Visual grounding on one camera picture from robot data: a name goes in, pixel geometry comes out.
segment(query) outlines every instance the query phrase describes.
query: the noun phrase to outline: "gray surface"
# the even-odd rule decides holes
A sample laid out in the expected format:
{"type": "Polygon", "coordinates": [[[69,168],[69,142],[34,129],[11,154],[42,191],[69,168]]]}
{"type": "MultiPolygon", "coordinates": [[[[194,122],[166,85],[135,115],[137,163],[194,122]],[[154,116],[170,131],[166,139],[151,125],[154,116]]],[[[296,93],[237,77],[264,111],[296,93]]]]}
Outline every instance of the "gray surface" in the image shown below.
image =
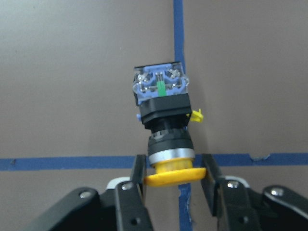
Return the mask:
{"type": "Polygon", "coordinates": [[[184,1],[184,16],[197,152],[307,152],[307,1],[184,1]]]}
{"type": "Polygon", "coordinates": [[[133,67],[173,61],[172,1],[0,5],[0,156],[146,152],[133,67]]]}
{"type": "MultiPolygon", "coordinates": [[[[133,67],[173,61],[172,1],[0,0],[0,157],[134,155],[133,67]]],[[[307,152],[306,1],[184,1],[197,153],[307,152]]],[[[305,196],[307,167],[237,167],[261,190],[305,196]]],[[[129,170],[0,172],[1,230],[23,227],[79,186],[103,190],[129,170]]],[[[195,230],[215,230],[197,183],[195,230]]],[[[149,189],[156,230],[178,230],[176,187],[149,189]]]]}
{"type": "MultiPolygon", "coordinates": [[[[225,175],[244,177],[259,193],[266,186],[281,184],[308,198],[308,166],[221,169],[225,175]]],[[[75,188],[88,186],[102,193],[111,179],[129,174],[130,169],[0,172],[1,230],[20,230],[75,188]]],[[[156,231],[179,230],[179,194],[177,187],[147,187],[146,206],[156,231]]],[[[191,216],[194,231],[216,230],[200,182],[192,183],[191,216]]]]}

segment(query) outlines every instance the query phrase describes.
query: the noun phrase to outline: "screw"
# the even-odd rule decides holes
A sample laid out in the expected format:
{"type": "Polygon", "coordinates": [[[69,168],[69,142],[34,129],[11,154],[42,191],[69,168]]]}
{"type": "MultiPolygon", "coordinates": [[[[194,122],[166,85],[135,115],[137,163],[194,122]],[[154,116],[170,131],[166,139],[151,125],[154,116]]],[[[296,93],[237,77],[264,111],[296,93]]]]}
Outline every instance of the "screw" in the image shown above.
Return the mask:
{"type": "Polygon", "coordinates": [[[132,182],[128,182],[122,185],[122,189],[123,190],[130,190],[133,187],[133,183],[132,182]]]}
{"type": "Polygon", "coordinates": [[[228,186],[229,188],[235,188],[235,189],[237,189],[237,188],[239,187],[239,182],[236,181],[236,180],[230,180],[230,181],[228,181],[227,186],[228,186]]]}
{"type": "Polygon", "coordinates": [[[169,69],[168,72],[171,73],[171,78],[175,78],[175,77],[180,76],[180,72],[179,72],[179,70],[177,70],[177,69],[175,69],[175,70],[169,69]]]}
{"type": "Polygon", "coordinates": [[[283,195],[283,189],[282,188],[272,188],[270,191],[270,194],[274,196],[282,196],[283,195]]]}
{"type": "Polygon", "coordinates": [[[138,80],[139,81],[144,81],[144,79],[145,79],[145,76],[144,75],[138,75],[138,80]]]}
{"type": "Polygon", "coordinates": [[[80,196],[81,199],[84,199],[84,198],[87,198],[87,197],[91,196],[91,192],[84,191],[79,196],[80,196]]]}

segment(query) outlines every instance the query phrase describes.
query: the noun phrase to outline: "blue tape line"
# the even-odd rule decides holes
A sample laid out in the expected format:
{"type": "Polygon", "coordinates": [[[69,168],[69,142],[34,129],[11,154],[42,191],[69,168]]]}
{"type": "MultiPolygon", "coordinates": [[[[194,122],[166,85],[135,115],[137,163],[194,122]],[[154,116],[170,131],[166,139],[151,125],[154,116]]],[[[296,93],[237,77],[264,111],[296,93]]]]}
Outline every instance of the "blue tape line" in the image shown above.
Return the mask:
{"type": "MultiPolygon", "coordinates": [[[[182,63],[185,73],[183,15],[183,0],[173,0],[174,59],[182,63]]],[[[193,227],[189,215],[191,185],[179,185],[179,190],[181,192],[179,197],[180,231],[192,231],[193,227]]]]}
{"type": "MultiPolygon", "coordinates": [[[[249,154],[214,154],[213,157],[220,167],[308,165],[308,153],[274,153],[259,161],[249,154]]],[[[133,155],[3,158],[0,159],[0,171],[132,168],[134,159],[133,155]]],[[[201,155],[198,154],[193,166],[200,164],[201,155]]]]}
{"type": "Polygon", "coordinates": [[[0,159],[0,171],[132,168],[134,156],[0,159]]]}
{"type": "Polygon", "coordinates": [[[186,72],[184,59],[184,17],[183,0],[173,0],[173,33],[174,33],[174,59],[180,61],[183,71],[186,72]]]}
{"type": "Polygon", "coordinates": [[[191,199],[191,184],[179,185],[179,217],[180,230],[193,231],[192,218],[190,216],[189,203],[191,199]]]}

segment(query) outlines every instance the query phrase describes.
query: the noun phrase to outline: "silver metal ring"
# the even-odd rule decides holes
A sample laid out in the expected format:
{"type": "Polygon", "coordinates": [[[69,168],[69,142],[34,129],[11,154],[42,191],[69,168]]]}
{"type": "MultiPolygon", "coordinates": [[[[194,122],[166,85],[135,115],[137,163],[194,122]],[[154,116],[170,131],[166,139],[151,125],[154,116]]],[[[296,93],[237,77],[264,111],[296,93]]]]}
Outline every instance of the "silver metal ring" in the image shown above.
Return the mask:
{"type": "Polygon", "coordinates": [[[195,153],[191,148],[167,149],[150,155],[149,161],[150,165],[153,165],[158,162],[174,158],[195,158],[195,153]]]}

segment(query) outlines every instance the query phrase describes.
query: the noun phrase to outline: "green terminal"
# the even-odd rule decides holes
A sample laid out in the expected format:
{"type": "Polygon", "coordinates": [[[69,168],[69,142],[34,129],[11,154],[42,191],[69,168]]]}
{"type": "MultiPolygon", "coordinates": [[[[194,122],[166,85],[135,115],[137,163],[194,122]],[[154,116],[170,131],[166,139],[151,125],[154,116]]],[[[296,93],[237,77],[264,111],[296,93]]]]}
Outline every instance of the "green terminal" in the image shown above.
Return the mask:
{"type": "Polygon", "coordinates": [[[166,96],[166,86],[164,81],[157,81],[158,96],[166,96]]]}

